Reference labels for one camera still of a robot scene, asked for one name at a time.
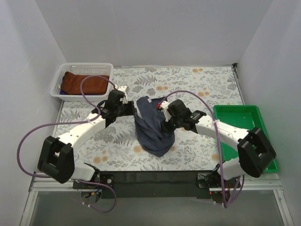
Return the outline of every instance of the white basket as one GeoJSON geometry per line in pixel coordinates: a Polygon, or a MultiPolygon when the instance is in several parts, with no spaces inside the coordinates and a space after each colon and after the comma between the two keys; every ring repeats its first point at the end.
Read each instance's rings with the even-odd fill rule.
{"type": "MultiPolygon", "coordinates": [[[[62,64],[52,80],[50,95],[61,98],[64,101],[85,101],[82,95],[61,95],[61,85],[66,72],[80,75],[108,75],[109,80],[113,79],[113,65],[105,63],[66,63],[62,64]]],[[[87,95],[90,101],[102,101],[107,96],[113,86],[109,83],[104,95],[87,95]]]]}

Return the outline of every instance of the floral tablecloth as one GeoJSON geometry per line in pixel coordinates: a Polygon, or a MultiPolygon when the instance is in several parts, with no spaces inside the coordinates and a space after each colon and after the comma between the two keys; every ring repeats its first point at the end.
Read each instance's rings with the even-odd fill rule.
{"type": "MultiPolygon", "coordinates": [[[[113,82],[128,85],[128,99],[158,98],[175,90],[189,90],[214,105],[241,105],[241,97],[231,67],[173,67],[114,69],[113,82]]],[[[168,101],[181,99],[191,111],[209,113],[194,96],[176,93],[168,101]]],[[[86,102],[64,102],[60,121],[84,120],[92,107],[86,102]]],[[[59,136],[74,125],[56,129],[59,136]]],[[[175,131],[175,143],[163,156],[141,148],[136,139],[133,116],[118,118],[95,134],[75,154],[75,161],[90,163],[100,170],[212,170],[218,162],[214,139],[184,129],[175,131]]]]}

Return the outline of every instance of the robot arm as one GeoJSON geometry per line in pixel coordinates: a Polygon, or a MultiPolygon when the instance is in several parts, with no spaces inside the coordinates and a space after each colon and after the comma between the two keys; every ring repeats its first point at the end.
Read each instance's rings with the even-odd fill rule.
{"type": "MultiPolygon", "coordinates": [[[[201,111],[191,112],[181,100],[172,103],[164,101],[160,109],[166,117],[161,123],[162,131],[173,132],[184,127],[195,133],[216,139],[214,121],[201,111]]],[[[252,130],[240,129],[226,123],[216,121],[221,142],[238,151],[238,157],[224,161],[224,179],[230,180],[240,175],[248,174],[258,178],[275,159],[276,153],[269,140],[259,128],[252,130]]],[[[220,175],[219,164],[214,169],[220,175]]]]}
{"type": "MultiPolygon", "coordinates": [[[[117,117],[134,115],[134,102],[127,100],[127,86],[109,93],[108,100],[98,105],[101,116],[91,122],[80,124],[57,138],[45,139],[38,169],[60,183],[69,179],[90,181],[98,169],[87,163],[74,163],[74,154],[95,133],[107,128],[117,117]]],[[[97,109],[92,110],[87,121],[97,116],[97,109]]]]}

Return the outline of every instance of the clear plastic panel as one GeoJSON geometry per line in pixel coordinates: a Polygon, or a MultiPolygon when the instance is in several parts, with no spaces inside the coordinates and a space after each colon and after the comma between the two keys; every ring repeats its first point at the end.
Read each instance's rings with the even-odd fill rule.
{"type": "MultiPolygon", "coordinates": [[[[108,209],[113,200],[100,200],[108,209]]],[[[119,198],[107,214],[81,204],[80,192],[39,192],[31,226],[280,226],[273,191],[243,191],[225,209],[196,198],[119,198]]]]}

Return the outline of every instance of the table surface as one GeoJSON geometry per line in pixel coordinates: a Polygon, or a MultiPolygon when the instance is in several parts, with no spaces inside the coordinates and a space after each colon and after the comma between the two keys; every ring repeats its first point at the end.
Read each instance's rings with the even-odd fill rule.
{"type": "MultiPolygon", "coordinates": [[[[153,67],[114,69],[113,82],[128,85],[128,99],[163,97],[172,91],[189,90],[214,105],[241,105],[242,100],[231,67],[153,67]]],[[[168,101],[181,99],[191,111],[206,107],[194,96],[176,93],[168,101]]],[[[91,112],[86,102],[64,102],[60,121],[84,120],[91,112]]],[[[61,125],[59,136],[75,125],[61,125]]],[[[162,157],[141,148],[136,139],[133,116],[118,118],[91,137],[75,154],[75,161],[90,163],[100,170],[212,170],[218,163],[217,142],[184,129],[175,131],[175,143],[162,157]]]]}

